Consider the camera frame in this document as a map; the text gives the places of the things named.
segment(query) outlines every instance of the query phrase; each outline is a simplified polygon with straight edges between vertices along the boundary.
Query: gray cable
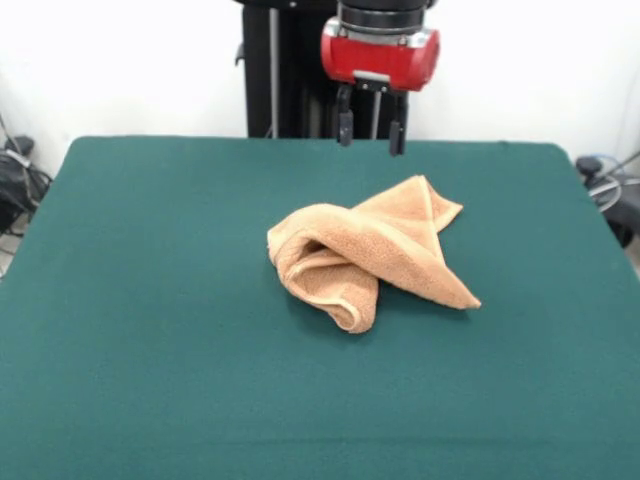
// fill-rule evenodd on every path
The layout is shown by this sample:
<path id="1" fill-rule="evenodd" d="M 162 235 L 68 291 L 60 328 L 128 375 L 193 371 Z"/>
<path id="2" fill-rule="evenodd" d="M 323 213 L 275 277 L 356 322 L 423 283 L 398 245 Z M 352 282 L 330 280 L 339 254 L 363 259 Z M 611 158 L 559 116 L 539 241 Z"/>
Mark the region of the gray cable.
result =
<path id="1" fill-rule="evenodd" d="M 628 187 L 631 185 L 640 185 L 640 179 L 639 178 L 632 178 L 629 180 L 626 180 L 624 183 L 620 183 L 617 179 L 607 175 L 607 180 L 609 180 L 609 184 L 607 185 L 601 185 L 597 188 L 594 188 L 592 190 L 589 190 L 589 196 L 591 198 L 595 198 L 598 195 L 602 195 L 603 193 L 607 193 L 610 192 L 611 190 L 615 190 L 615 195 L 613 196 L 613 198 L 611 200 L 609 200 L 608 202 L 606 202 L 604 205 L 600 205 L 598 208 L 600 210 L 601 213 L 606 212 L 607 210 L 613 208 L 622 198 L 622 187 Z"/>
<path id="2" fill-rule="evenodd" d="M 598 188 L 594 188 L 593 190 L 589 190 L 589 195 L 591 197 L 596 197 L 598 195 L 602 195 L 603 193 L 610 192 L 611 190 L 614 190 L 614 189 L 618 188 L 618 186 L 628 187 L 628 186 L 631 186 L 631 185 L 640 185 L 640 178 L 632 178 L 630 180 L 625 181 L 624 183 L 620 183 L 620 182 L 618 182 L 616 180 L 615 182 L 612 182 L 612 183 L 614 183 L 614 185 L 611 185 L 611 184 L 609 184 L 609 185 L 601 185 Z"/>

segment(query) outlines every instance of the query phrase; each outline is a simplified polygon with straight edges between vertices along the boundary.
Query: towel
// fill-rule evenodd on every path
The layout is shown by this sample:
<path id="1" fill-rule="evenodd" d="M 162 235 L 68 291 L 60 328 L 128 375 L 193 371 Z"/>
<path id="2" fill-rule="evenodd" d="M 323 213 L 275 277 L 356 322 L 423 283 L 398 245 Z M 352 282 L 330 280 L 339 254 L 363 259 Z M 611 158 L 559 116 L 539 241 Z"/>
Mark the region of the towel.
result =
<path id="1" fill-rule="evenodd" d="M 352 209 L 297 210 L 269 230 L 269 258 L 292 295 L 349 333 L 373 326 L 378 279 L 448 307 L 478 308 L 438 240 L 461 210 L 415 176 Z"/>

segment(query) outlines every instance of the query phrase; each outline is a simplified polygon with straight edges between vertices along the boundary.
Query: green table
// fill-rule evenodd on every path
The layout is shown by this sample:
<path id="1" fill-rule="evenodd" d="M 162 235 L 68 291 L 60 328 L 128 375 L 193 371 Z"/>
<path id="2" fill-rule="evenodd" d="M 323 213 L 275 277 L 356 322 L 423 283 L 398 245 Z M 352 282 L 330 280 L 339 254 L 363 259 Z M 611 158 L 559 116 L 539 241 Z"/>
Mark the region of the green table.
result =
<path id="1" fill-rule="evenodd" d="M 416 173 L 482 309 L 285 292 L 271 225 Z M 82 139 L 0 308 L 2 480 L 640 478 L 640 286 L 553 146 Z"/>

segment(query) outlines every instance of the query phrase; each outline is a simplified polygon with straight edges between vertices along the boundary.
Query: black metal frame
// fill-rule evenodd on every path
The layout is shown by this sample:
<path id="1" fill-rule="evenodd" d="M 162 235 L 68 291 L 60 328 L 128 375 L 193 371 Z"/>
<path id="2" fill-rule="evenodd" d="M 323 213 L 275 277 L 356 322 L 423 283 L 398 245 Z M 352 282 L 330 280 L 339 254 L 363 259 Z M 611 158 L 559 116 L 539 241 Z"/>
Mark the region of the black metal frame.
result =
<path id="1" fill-rule="evenodd" d="M 279 137 L 335 138 L 338 85 L 324 72 L 320 57 L 322 29 L 335 15 L 336 2 L 243 0 L 243 37 L 249 137 L 262 138 L 271 131 L 271 80 L 269 8 L 279 10 Z M 354 90 L 354 138 L 370 138 L 373 92 Z M 389 138 L 394 99 L 383 95 L 378 138 Z"/>

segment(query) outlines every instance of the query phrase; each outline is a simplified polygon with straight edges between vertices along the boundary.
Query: black equipment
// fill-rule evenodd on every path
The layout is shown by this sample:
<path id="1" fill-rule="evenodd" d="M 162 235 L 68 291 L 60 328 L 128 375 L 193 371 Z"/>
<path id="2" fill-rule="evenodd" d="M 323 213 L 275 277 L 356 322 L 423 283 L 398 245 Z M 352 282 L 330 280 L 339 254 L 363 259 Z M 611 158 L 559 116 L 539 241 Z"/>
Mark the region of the black equipment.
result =
<path id="1" fill-rule="evenodd" d="M 353 29 L 382 36 L 415 31 L 422 25 L 425 7 L 435 4 L 434 0 L 236 1 L 245 5 L 239 58 L 245 68 L 248 134 L 254 138 L 337 136 L 340 85 L 327 76 L 321 60 L 321 38 L 329 18 L 342 15 Z M 354 89 L 350 102 L 353 138 L 389 138 L 397 110 L 393 97 L 376 100 L 375 92 Z"/>

